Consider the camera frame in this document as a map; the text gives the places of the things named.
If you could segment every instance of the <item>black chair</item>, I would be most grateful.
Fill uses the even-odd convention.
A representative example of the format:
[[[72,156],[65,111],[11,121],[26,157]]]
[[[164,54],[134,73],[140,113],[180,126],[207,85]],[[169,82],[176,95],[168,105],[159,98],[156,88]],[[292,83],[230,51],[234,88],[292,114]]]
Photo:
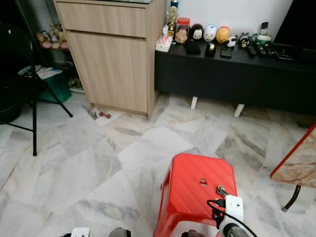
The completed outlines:
[[[33,155],[37,155],[37,113],[36,98],[45,91],[51,94],[70,117],[73,115],[35,72],[32,42],[19,27],[0,23],[0,124],[8,124],[33,132]],[[31,76],[19,76],[17,72],[31,65]],[[12,117],[19,114],[20,108],[29,104],[33,110],[33,129],[11,124]]]

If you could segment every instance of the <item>red plastic stool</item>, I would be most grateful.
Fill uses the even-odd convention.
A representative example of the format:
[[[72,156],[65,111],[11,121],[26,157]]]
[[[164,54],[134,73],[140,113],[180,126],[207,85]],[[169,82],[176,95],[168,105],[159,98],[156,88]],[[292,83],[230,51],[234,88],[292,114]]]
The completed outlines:
[[[225,160],[185,153],[175,156],[161,185],[154,237],[170,237],[181,221],[216,226],[206,201],[223,198],[217,194],[218,185],[237,196],[234,171]]]

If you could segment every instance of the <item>stool hole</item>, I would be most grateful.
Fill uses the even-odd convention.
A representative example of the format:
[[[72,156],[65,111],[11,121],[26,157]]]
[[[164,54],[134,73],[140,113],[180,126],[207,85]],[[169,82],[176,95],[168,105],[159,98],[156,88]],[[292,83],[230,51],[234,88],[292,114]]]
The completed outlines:
[[[199,183],[204,187],[207,185],[207,181],[205,179],[200,179]]]

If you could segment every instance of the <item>white console leg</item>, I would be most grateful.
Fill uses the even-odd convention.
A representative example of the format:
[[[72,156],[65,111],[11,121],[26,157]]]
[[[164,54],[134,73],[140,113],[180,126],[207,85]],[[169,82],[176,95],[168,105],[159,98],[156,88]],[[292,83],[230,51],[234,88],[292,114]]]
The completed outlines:
[[[196,109],[197,100],[198,100],[198,98],[197,98],[196,96],[193,96],[192,104],[191,104],[191,109],[192,109],[192,110],[195,110],[195,109]]]
[[[234,117],[235,118],[239,117],[239,115],[240,115],[240,113],[241,113],[241,111],[242,111],[244,106],[245,105],[243,105],[243,104],[238,104],[238,106],[237,106],[237,108],[235,109],[235,112],[234,112]]]

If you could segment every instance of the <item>television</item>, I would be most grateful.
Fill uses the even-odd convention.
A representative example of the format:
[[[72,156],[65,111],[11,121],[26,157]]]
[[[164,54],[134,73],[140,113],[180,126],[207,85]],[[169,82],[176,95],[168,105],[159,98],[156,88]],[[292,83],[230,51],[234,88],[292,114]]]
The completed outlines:
[[[309,0],[293,0],[274,44],[316,50],[315,8]]]

